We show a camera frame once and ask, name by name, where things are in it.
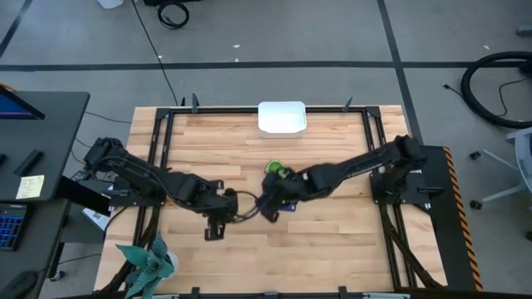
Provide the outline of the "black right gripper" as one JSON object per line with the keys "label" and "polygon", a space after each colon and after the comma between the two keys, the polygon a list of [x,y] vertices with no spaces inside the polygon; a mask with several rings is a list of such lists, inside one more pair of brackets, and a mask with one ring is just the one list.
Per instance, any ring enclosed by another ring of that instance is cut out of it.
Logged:
{"label": "black right gripper", "polygon": [[262,182],[262,194],[257,200],[263,216],[279,216],[285,207],[304,201],[305,183],[301,174],[292,169],[285,172],[268,172]]}

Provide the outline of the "purple measuring cup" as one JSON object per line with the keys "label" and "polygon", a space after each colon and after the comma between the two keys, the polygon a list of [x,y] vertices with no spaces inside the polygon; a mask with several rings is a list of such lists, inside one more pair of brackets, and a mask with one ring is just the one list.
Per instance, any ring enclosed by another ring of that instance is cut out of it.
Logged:
{"label": "purple measuring cup", "polygon": [[255,201],[255,205],[263,212],[295,212],[297,204],[293,201],[260,197]]}

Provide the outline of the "green measuring cup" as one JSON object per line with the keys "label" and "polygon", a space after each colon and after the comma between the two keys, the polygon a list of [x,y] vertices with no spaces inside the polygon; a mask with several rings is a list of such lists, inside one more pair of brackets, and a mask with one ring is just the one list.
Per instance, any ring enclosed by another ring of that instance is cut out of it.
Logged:
{"label": "green measuring cup", "polygon": [[264,173],[270,179],[290,179],[294,176],[293,169],[277,159],[272,159],[266,164]]}

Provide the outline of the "white plastic basket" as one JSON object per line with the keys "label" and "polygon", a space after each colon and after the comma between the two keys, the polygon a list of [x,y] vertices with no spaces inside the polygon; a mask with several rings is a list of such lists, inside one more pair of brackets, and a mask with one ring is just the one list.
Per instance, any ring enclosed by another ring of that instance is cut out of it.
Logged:
{"label": "white plastic basket", "polygon": [[263,101],[258,105],[258,128],[265,139],[296,139],[307,129],[301,101]]}

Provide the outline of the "white plant pot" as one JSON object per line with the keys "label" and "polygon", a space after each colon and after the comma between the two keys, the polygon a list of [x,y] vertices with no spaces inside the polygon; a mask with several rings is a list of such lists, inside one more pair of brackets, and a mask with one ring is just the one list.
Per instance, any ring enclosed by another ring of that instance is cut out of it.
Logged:
{"label": "white plant pot", "polygon": [[177,272],[179,271],[180,260],[176,256],[176,254],[173,253],[173,252],[168,252],[166,259],[167,259],[168,263],[170,263],[172,265],[172,267],[173,267],[173,272],[166,278],[166,280],[169,280],[169,279],[173,278],[177,274]]}

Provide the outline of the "teal artificial plant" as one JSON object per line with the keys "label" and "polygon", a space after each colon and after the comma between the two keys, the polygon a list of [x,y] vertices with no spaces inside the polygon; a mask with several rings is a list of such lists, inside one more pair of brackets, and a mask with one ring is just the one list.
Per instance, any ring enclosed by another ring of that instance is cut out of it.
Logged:
{"label": "teal artificial plant", "polygon": [[141,294],[141,299],[152,299],[159,283],[173,272],[172,265],[166,259],[169,249],[164,239],[158,234],[149,250],[126,245],[116,247],[126,261],[135,266],[135,271],[125,279],[131,285],[125,299],[132,299],[138,294]]}

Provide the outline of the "white printed sheet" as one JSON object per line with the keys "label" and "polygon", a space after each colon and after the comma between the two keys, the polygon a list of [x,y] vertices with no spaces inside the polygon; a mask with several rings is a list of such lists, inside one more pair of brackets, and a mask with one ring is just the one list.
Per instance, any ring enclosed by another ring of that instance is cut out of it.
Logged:
{"label": "white printed sheet", "polygon": [[81,211],[81,214],[85,216],[89,221],[91,221],[94,225],[96,225],[101,231],[106,230],[107,225],[109,224],[111,219],[110,216],[102,215],[89,208],[84,208]]}

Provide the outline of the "black control box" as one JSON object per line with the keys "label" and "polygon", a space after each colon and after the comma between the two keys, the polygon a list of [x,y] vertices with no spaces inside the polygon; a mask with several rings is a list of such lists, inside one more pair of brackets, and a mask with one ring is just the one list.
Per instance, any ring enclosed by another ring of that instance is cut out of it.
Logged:
{"label": "black control box", "polygon": [[109,198],[65,176],[62,176],[59,181],[57,197],[69,199],[99,214],[105,216],[111,215]]}

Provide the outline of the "black desk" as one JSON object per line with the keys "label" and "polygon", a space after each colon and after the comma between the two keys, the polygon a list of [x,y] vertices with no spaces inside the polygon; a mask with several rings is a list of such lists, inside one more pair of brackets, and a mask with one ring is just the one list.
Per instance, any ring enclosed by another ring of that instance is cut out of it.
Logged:
{"label": "black desk", "polygon": [[[51,91],[19,91],[17,96],[46,118],[0,120],[0,203],[28,208],[17,250],[0,251],[0,299],[20,289],[25,291],[20,299],[37,299],[71,205],[57,197],[57,187],[90,96]],[[21,177],[13,172],[33,150],[43,152],[43,157],[26,176],[45,176],[41,196],[17,200]]]}

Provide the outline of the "black panel with striped edge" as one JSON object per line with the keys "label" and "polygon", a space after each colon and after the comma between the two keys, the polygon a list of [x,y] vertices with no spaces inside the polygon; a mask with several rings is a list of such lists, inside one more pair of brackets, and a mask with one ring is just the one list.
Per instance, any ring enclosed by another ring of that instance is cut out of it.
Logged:
{"label": "black panel with striped edge", "polygon": [[427,162],[422,167],[430,194],[429,214],[439,248],[447,286],[453,290],[481,291],[483,284],[475,257],[467,202],[461,197],[458,179],[447,147],[426,145]]}

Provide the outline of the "yellow sticky note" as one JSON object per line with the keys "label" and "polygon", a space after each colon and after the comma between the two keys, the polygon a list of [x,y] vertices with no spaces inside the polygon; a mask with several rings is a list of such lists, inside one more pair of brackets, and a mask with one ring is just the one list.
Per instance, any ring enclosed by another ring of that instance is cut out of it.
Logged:
{"label": "yellow sticky note", "polygon": [[21,177],[16,199],[22,200],[39,198],[41,196],[44,180],[45,176],[42,174]]}

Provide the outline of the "black remote control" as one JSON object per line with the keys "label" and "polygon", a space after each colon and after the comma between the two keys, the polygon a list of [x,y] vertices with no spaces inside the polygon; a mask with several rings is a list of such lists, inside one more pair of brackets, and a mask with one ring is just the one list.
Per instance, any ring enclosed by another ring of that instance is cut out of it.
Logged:
{"label": "black remote control", "polygon": [[14,170],[14,174],[19,177],[24,177],[30,173],[30,171],[37,165],[37,163],[43,157],[43,152],[39,150],[33,150]]}

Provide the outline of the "backlit black keyboard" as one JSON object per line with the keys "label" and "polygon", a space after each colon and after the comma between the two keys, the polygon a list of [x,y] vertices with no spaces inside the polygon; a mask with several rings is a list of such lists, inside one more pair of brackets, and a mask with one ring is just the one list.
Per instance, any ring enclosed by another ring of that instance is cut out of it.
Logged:
{"label": "backlit black keyboard", "polygon": [[17,250],[26,224],[27,212],[27,205],[0,203],[0,251]]}

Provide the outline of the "black computer monitor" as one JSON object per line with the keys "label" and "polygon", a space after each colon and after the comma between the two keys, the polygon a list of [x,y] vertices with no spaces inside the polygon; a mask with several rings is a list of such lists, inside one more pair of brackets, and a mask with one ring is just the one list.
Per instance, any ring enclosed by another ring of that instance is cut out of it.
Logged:
{"label": "black computer monitor", "polygon": [[0,120],[44,120],[46,115],[0,86]]}

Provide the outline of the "white office chair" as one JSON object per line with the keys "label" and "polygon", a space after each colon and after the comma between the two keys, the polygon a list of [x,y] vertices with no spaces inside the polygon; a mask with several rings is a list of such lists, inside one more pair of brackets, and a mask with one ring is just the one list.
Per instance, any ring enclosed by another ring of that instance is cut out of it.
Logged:
{"label": "white office chair", "polygon": [[500,156],[490,152],[487,149],[482,149],[479,152],[481,153],[481,157],[486,155],[491,159],[502,163],[511,170],[514,170],[519,174],[521,182],[510,189],[500,191],[499,193],[492,194],[488,197],[484,197],[479,200],[471,200],[470,207],[472,209],[479,210],[482,208],[484,203],[502,199],[524,190],[528,190],[532,194],[532,127],[507,134],[505,141],[513,145],[516,161],[515,164],[502,159]]}

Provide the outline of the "black metal table frame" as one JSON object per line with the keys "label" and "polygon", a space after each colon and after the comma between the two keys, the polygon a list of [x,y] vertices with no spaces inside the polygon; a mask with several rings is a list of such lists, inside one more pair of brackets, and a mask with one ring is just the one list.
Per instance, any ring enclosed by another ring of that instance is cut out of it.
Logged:
{"label": "black metal table frame", "polygon": [[[407,132],[398,105],[316,106],[296,139],[265,139],[251,106],[177,110],[166,115],[155,140],[155,159],[175,170],[221,179],[239,191],[242,210],[261,191],[264,168],[279,159],[295,169],[337,163],[363,154]],[[382,209],[371,196],[369,178],[344,182],[328,199],[298,205],[276,223],[261,216],[227,227],[224,239],[204,240],[204,218],[164,206],[160,231],[180,260],[161,293],[390,291],[403,280],[394,247],[382,230]]]}

